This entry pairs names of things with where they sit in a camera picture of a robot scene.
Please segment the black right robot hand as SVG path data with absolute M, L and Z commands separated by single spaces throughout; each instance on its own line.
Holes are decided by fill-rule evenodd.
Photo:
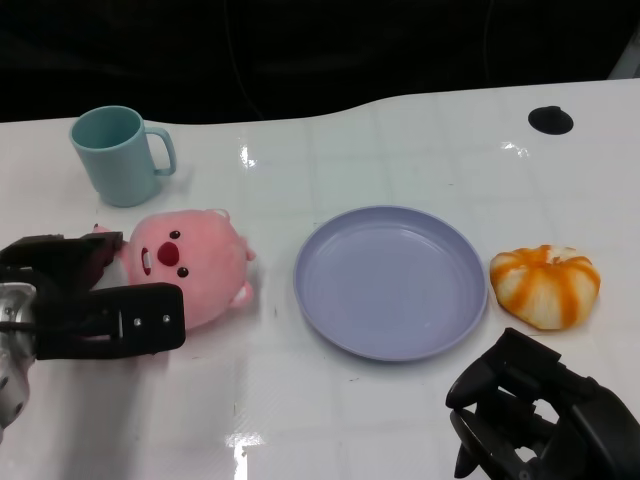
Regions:
M 560 358 L 508 328 L 458 377 L 446 397 L 461 440 L 455 478 L 638 478 L 638 421 Z

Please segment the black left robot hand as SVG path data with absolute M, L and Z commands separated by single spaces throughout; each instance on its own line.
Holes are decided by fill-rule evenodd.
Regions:
M 1 332 L 38 360 L 107 360 L 177 349 L 183 295 L 168 283 L 97 288 L 120 232 L 24 237 L 1 251 Z

